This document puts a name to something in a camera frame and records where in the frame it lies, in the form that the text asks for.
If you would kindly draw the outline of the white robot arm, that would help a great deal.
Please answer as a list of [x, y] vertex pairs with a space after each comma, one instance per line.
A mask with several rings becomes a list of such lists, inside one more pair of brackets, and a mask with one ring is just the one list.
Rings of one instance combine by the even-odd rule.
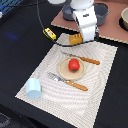
[[73, 19], [77, 22], [80, 33], [69, 37], [71, 45], [92, 41], [98, 33], [94, 0], [48, 0], [52, 5], [69, 4]]

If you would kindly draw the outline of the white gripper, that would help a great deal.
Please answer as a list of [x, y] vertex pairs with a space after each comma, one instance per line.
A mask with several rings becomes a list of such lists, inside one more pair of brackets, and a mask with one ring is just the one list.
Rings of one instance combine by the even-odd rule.
[[87, 10], [76, 10], [73, 18], [77, 22], [83, 41], [91, 41], [98, 32], [97, 18], [93, 8]]

